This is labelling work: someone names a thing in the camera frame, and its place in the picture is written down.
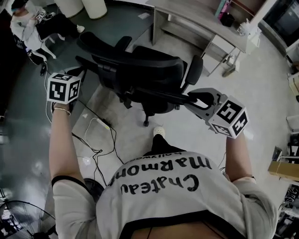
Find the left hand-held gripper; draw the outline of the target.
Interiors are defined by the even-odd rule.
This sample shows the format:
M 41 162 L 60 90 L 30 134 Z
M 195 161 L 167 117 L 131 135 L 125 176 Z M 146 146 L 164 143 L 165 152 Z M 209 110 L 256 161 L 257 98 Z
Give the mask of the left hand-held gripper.
M 54 72 L 48 78 L 47 100 L 49 102 L 68 104 L 79 96 L 81 82 L 85 77 L 85 69 L 82 66 Z

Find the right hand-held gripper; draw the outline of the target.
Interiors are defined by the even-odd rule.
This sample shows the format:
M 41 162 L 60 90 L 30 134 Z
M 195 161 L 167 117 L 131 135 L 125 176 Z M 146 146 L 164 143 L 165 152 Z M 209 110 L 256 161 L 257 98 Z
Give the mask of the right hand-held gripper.
M 232 96 L 214 88 L 200 88 L 188 92 L 186 108 L 205 121 L 210 130 L 236 139 L 248 124 L 246 107 Z

